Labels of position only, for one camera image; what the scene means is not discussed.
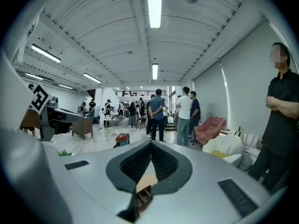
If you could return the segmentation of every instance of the green plant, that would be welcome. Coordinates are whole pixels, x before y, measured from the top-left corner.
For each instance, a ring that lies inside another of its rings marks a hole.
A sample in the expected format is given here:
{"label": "green plant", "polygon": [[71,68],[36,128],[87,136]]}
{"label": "green plant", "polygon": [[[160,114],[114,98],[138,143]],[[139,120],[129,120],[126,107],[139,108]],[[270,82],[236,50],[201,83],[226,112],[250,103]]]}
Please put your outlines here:
{"label": "green plant", "polygon": [[68,152],[66,152],[66,150],[64,149],[62,152],[58,152],[58,155],[59,155],[59,157],[61,157],[61,156],[69,156],[69,155],[71,155],[72,153],[68,153]]}

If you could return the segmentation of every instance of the man in white t-shirt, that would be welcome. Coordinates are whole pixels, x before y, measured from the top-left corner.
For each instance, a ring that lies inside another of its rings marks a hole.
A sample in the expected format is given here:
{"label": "man in white t-shirt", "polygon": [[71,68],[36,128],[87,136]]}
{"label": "man in white t-shirt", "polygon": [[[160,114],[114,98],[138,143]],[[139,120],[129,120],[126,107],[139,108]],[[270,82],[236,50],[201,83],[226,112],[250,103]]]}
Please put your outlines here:
{"label": "man in white t-shirt", "polygon": [[189,144],[190,109],[192,106],[192,100],[188,96],[189,91],[188,87],[184,87],[183,96],[177,102],[177,107],[180,108],[178,113],[177,143],[183,146],[188,146]]}
{"label": "man in white t-shirt", "polygon": [[118,111],[119,116],[123,116],[123,102],[120,103],[120,110]]}

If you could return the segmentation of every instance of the railing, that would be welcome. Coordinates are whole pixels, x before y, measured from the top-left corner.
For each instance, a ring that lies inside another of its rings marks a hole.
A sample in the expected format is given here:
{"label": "railing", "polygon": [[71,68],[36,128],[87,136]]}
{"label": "railing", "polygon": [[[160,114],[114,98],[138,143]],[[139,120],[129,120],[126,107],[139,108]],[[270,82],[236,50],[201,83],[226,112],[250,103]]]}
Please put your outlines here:
{"label": "railing", "polygon": [[[133,97],[133,96],[145,96],[150,97],[155,95],[156,91],[116,91],[117,97]],[[162,91],[162,96],[166,96],[166,91]]]}

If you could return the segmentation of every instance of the white t-shirt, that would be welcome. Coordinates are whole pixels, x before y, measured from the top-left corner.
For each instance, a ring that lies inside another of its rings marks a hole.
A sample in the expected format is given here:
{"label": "white t-shirt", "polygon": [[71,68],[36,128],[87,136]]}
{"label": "white t-shirt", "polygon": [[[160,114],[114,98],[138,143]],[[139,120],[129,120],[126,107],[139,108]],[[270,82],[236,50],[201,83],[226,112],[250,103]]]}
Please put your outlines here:
{"label": "white t-shirt", "polygon": [[168,116],[168,112],[167,112],[166,107],[163,107],[163,115],[164,115],[164,116]]}
{"label": "white t-shirt", "polygon": [[181,105],[178,116],[181,119],[190,119],[192,100],[189,98],[189,96],[182,96],[178,98],[178,105]]}

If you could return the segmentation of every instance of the red armchair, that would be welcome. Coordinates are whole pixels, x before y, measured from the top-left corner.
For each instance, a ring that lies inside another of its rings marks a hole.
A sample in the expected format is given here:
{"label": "red armchair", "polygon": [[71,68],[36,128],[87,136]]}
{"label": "red armchair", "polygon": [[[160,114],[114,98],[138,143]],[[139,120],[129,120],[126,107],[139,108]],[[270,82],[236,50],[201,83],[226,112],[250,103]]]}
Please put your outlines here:
{"label": "red armchair", "polygon": [[194,127],[195,139],[206,144],[210,139],[216,138],[220,130],[226,131],[226,119],[218,117],[209,117],[201,126]]}

